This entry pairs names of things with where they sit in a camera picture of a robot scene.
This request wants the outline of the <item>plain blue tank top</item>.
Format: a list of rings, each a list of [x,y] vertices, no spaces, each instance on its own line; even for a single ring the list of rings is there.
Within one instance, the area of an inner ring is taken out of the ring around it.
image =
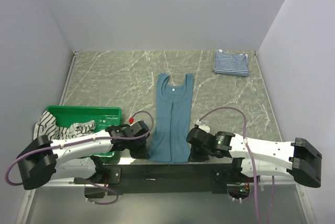
[[[168,84],[169,80],[170,76],[166,73],[158,76],[156,125],[149,156],[153,162],[186,163],[191,152],[186,137],[191,122],[194,76],[187,73],[179,86]]]

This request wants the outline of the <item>blue white striped tank top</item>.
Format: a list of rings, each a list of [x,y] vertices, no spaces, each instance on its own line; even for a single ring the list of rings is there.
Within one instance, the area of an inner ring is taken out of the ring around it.
[[[232,54],[218,50],[214,55],[212,71],[216,74],[249,76],[249,59],[247,54]]]

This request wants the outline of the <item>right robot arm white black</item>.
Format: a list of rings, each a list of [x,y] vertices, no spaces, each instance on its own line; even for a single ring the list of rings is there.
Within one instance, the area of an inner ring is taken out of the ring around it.
[[[293,142],[274,142],[246,138],[226,131],[215,135],[194,127],[187,135],[191,144],[189,161],[205,162],[210,156],[232,158],[230,177],[237,182],[246,177],[292,177],[300,185],[321,187],[321,153],[306,139]]]

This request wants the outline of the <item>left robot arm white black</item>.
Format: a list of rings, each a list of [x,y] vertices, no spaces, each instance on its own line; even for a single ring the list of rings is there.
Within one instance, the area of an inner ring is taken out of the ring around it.
[[[151,130],[139,120],[72,139],[51,141],[47,136],[37,137],[17,157],[21,185],[31,190],[51,180],[72,177],[99,183],[109,177],[109,172],[97,155],[128,149],[148,158],[146,139]]]

